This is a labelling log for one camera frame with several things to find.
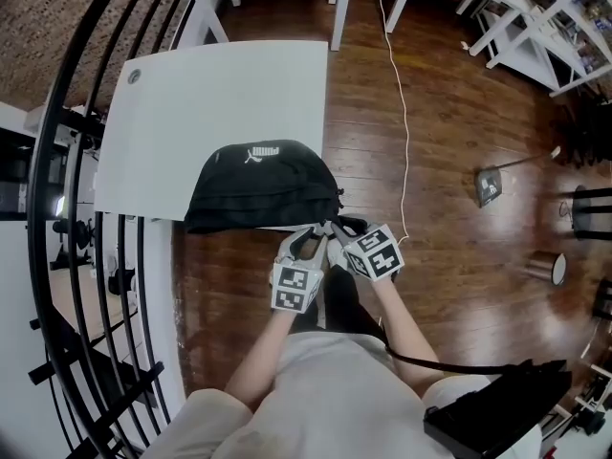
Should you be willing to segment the white table with round grommet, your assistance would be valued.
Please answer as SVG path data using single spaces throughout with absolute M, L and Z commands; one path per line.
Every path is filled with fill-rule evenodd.
M 96 210 L 184 219 L 206 160 L 236 143 L 294 140 L 320 153 L 328 45 L 255 40 L 128 60 L 101 142 Z

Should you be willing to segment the person's white shoe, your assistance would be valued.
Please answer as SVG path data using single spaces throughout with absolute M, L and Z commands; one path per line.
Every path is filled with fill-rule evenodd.
M 353 273 L 344 248 L 338 239 L 328 242 L 326 254 L 331 273 Z

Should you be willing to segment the long-handled broom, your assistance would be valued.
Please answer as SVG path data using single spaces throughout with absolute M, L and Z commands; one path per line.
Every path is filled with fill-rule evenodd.
M 520 164 L 537 162 L 539 160 L 546 160 L 546 159 L 554 160 L 560 154 L 560 152 L 561 152 L 561 147 L 558 145 L 552 151 L 550 151 L 548 153 L 531 156 L 531 157 L 528 157 L 528 158 L 524 158 L 524 159 L 521 159 L 521 160 L 517 160 L 517 161 L 505 163 L 505 164 L 499 164 L 499 165 L 496 166 L 496 168 L 498 168 L 498 169 L 509 168 L 509 167 L 512 167 L 512 166 L 520 165 Z

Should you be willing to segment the person's right forearm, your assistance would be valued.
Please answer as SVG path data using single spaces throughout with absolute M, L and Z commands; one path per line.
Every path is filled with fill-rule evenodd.
M 382 321 L 389 347 L 397 354 L 418 360 L 438 362 L 433 348 L 407 310 L 390 277 L 372 283 L 382 308 Z M 422 397 L 436 382 L 444 378 L 440 370 L 394 360 L 401 380 Z

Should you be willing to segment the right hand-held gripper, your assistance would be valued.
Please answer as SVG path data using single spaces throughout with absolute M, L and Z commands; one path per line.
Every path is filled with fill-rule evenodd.
M 330 227 L 353 271 L 370 281 L 393 277 L 404 267 L 398 242 L 387 224 L 369 229 L 369 222 L 358 216 L 340 215 Z M 350 236 L 358 238 L 350 241 Z

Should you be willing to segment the person's white shirt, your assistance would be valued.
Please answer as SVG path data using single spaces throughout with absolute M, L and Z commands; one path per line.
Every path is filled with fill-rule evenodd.
M 449 377 L 418 396 L 377 339 L 290 335 L 255 411 L 223 391 L 195 391 L 142 459 L 453 459 L 426 436 L 426 409 L 488 383 Z

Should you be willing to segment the black stool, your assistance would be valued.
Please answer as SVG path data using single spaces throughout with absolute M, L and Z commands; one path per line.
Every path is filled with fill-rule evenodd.
M 612 186 L 587 189 L 578 185 L 572 195 L 571 217 L 574 236 L 578 240 L 612 242 L 612 225 L 605 229 L 594 229 L 593 218 L 597 215 L 612 215 Z

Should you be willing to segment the black backpack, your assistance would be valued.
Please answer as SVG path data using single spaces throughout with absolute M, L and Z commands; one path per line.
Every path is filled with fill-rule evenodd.
M 208 234 L 323 224 L 338 218 L 340 195 L 326 163 L 301 142 L 231 144 L 202 167 L 184 226 Z

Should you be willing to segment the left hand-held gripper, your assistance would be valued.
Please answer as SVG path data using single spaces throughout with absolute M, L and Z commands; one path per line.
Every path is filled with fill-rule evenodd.
M 272 271 L 271 308 L 305 314 L 315 300 L 324 272 L 329 237 L 323 234 L 307 260 L 298 259 L 304 244 L 315 232 L 309 227 L 285 238 L 277 251 Z

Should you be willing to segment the person's left forearm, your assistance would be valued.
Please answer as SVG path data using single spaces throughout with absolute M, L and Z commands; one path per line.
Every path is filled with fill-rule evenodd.
M 273 389 L 284 342 L 296 313 L 273 311 L 255 343 L 231 375 L 225 392 L 255 411 Z

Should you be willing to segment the black metal railing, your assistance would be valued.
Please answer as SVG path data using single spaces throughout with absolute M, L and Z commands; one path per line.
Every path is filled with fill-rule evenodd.
M 174 350 L 169 223 L 97 209 L 79 197 L 83 162 L 101 160 L 119 67 L 175 49 L 191 0 L 92 0 L 59 61 L 34 144 L 27 190 L 30 274 L 67 459 L 141 459 L 170 423 Z

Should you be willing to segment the black case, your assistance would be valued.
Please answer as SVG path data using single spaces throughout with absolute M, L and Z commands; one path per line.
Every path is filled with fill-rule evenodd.
M 455 459 L 496 459 L 536 426 L 572 384 L 565 360 L 531 360 L 500 366 L 462 366 L 428 361 L 432 369 L 494 376 L 483 389 L 425 413 L 424 430 Z

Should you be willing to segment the steel trash can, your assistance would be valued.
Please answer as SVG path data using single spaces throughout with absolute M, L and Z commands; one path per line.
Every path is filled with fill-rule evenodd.
M 567 259 L 564 253 L 535 251 L 527 260 L 524 272 L 534 278 L 560 286 L 565 280 Z

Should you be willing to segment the person's black trousers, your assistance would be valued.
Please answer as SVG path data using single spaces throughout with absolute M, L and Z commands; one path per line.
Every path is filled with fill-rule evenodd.
M 361 305 L 352 274 L 339 265 L 328 270 L 322 286 L 325 327 L 318 325 L 319 309 L 315 300 L 304 314 L 298 314 L 290 333 L 327 331 L 343 334 L 369 335 L 388 343 L 383 328 Z

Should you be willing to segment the white open shelf unit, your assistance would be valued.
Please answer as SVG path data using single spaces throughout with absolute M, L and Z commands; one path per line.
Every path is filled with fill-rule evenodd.
M 491 0 L 472 13 L 487 66 L 503 65 L 555 97 L 582 85 L 612 94 L 612 0 L 524 0 L 526 11 Z

